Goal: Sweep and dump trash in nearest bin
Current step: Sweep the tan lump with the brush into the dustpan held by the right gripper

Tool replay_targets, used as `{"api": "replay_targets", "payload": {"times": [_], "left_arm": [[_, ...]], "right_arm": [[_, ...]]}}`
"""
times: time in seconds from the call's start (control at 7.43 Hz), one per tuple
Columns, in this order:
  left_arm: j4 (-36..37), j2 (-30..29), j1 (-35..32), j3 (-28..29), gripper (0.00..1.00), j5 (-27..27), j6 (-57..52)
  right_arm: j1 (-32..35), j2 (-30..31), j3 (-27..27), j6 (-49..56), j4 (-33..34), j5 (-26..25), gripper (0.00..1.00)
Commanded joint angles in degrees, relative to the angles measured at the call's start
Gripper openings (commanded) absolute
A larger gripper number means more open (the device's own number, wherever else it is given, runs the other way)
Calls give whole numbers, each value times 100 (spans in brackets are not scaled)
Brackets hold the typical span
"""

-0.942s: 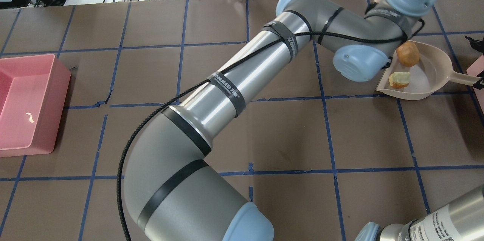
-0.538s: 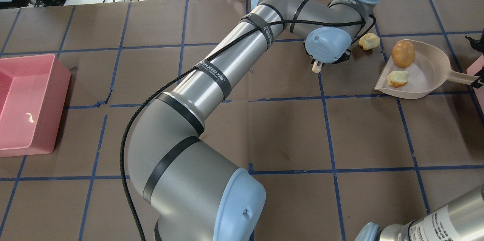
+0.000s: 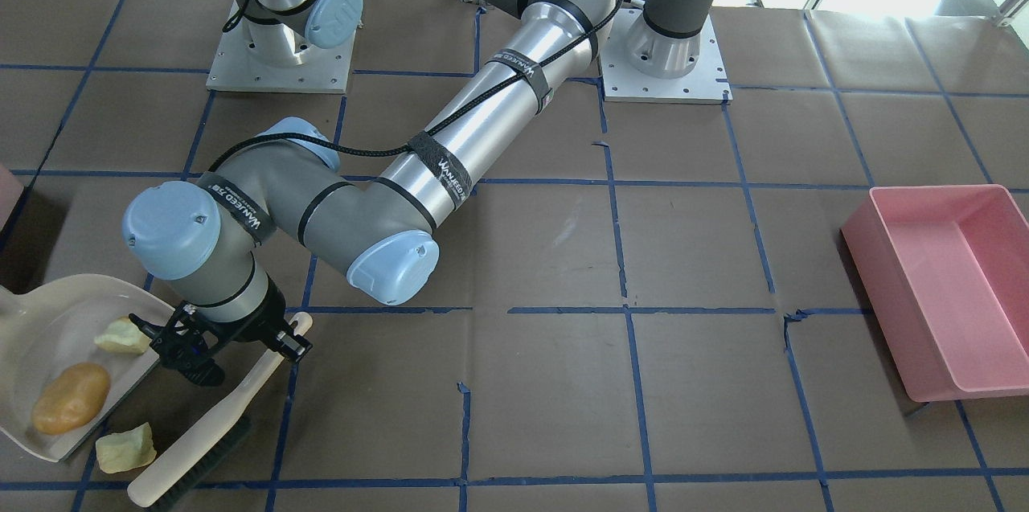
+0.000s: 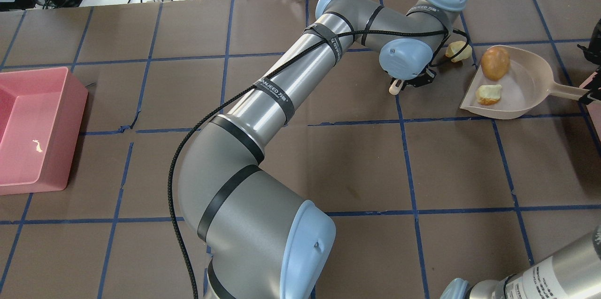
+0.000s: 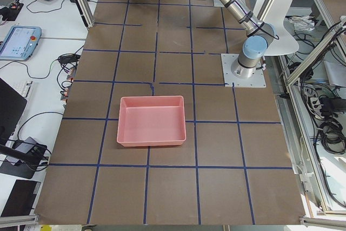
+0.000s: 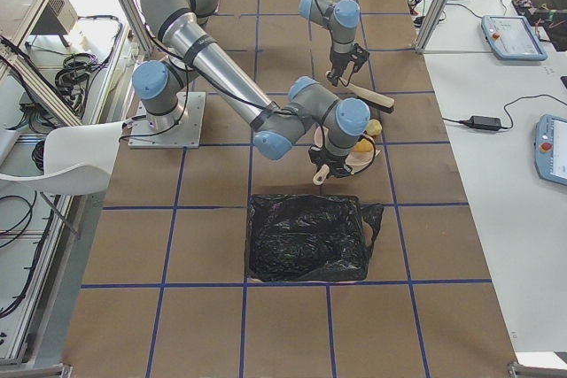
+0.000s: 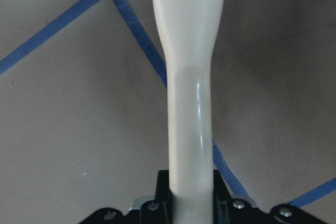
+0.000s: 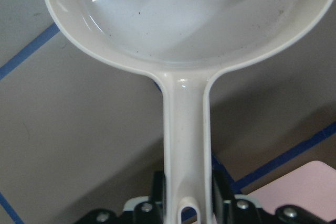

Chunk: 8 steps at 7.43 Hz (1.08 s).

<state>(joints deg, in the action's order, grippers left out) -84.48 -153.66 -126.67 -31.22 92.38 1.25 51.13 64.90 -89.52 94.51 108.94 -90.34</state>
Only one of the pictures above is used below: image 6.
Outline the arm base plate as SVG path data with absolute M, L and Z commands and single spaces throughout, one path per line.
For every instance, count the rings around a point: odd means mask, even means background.
M 142 120 L 133 123 L 128 139 L 131 149 L 197 149 L 206 106 L 205 92 L 178 92 L 177 106 L 167 115 L 149 114 L 143 102 L 137 114 Z

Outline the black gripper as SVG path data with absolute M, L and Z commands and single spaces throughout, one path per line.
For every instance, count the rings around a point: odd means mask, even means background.
M 352 43 L 346 48 L 346 52 L 338 51 L 334 46 L 330 49 L 331 70 L 328 71 L 328 81 L 332 86 L 337 86 L 340 77 L 343 76 L 346 68 L 353 63 L 351 73 L 358 73 L 369 59 L 369 52 L 361 47 L 357 42 Z
M 346 156 L 335 156 L 324 148 L 311 147 L 308 150 L 311 162 L 320 170 L 323 166 L 330 169 L 329 175 L 345 178 L 353 174 L 353 168 L 346 163 Z

